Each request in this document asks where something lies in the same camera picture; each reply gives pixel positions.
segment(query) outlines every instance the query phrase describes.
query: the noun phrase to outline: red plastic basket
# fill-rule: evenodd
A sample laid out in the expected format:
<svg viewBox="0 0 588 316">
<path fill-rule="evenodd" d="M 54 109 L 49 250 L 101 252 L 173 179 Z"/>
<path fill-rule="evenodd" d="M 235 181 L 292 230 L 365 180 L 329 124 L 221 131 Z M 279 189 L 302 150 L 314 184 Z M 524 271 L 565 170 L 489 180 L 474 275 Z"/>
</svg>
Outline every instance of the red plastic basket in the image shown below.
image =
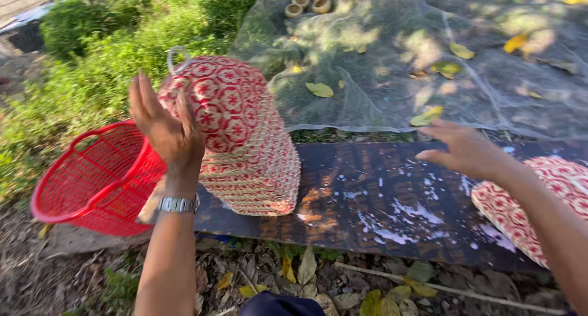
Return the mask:
<svg viewBox="0 0 588 316">
<path fill-rule="evenodd" d="M 80 149 L 92 136 L 96 140 Z M 165 163 L 131 120 L 110 124 L 72 142 L 41 178 L 31 210 L 43 222 L 136 235 L 152 227 L 135 220 L 165 171 Z"/>
</svg>

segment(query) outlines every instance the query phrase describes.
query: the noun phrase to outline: hand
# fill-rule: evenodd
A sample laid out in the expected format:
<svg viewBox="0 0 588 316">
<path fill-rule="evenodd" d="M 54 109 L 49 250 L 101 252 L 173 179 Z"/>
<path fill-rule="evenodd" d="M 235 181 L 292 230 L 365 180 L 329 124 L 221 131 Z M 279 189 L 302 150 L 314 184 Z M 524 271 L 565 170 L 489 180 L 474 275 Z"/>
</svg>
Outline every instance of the hand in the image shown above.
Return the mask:
<svg viewBox="0 0 588 316">
<path fill-rule="evenodd" d="M 161 107 L 151 80 L 142 71 L 129 85 L 129 113 L 151 146 L 168 166 L 166 194 L 193 198 L 205 151 L 205 136 L 200 131 L 184 89 L 178 94 L 180 120 Z"/>
<path fill-rule="evenodd" d="M 449 146 L 449 153 L 425 150 L 416 158 L 446 166 L 469 177 L 487 179 L 500 184 L 519 173 L 530 171 L 512 156 L 491 143 L 474 128 L 463 128 L 445 120 L 434 120 L 420 132 L 439 139 Z"/>
</svg>

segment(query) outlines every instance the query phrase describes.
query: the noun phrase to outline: wooden board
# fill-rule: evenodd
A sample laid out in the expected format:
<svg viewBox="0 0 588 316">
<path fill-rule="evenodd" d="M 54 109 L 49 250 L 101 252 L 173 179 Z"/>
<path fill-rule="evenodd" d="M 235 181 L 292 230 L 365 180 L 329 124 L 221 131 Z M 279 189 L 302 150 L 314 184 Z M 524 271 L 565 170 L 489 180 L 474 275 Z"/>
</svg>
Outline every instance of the wooden board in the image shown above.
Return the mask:
<svg viewBox="0 0 588 316">
<path fill-rule="evenodd" d="M 503 144 L 520 160 L 561 156 L 582 165 L 588 143 Z M 488 235 L 471 203 L 473 179 L 418 162 L 441 143 L 301 143 L 298 207 L 280 217 L 233 213 L 199 187 L 195 230 L 505 271 L 546 272 Z"/>
</svg>

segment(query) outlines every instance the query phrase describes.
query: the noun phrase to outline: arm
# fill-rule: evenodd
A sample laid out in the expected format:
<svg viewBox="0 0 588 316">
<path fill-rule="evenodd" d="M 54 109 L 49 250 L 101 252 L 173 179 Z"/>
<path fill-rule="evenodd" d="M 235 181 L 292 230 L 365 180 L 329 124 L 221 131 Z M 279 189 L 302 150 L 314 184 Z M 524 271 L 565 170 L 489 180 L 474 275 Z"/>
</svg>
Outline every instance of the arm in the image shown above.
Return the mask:
<svg viewBox="0 0 588 316">
<path fill-rule="evenodd" d="M 418 154 L 417 159 L 492 181 L 518 200 L 533 225 L 555 278 L 578 313 L 588 315 L 586 222 L 545 189 L 531 169 L 474 129 L 437 120 L 420 131 L 445 142 L 449 153 L 426 150 Z"/>
<path fill-rule="evenodd" d="M 178 95 L 178 120 L 161 107 L 151 81 L 139 72 L 129 86 L 129 103 L 137 127 L 167 164 L 166 196 L 193 199 L 205 147 L 185 92 Z M 160 212 L 143 265 L 135 315 L 194 315 L 195 252 L 194 213 Z"/>
</svg>

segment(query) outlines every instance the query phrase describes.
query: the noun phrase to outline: metal watch band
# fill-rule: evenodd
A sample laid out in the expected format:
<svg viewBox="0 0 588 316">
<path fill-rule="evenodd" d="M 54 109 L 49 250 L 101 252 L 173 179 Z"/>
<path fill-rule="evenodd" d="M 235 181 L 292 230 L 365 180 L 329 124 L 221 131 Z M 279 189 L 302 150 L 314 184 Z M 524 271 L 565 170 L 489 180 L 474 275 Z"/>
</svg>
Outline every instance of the metal watch band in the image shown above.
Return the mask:
<svg viewBox="0 0 588 316">
<path fill-rule="evenodd" d="M 196 212 L 200 207 L 200 196 L 194 199 L 181 199 L 165 196 L 159 201 L 157 209 L 169 212 Z"/>
</svg>

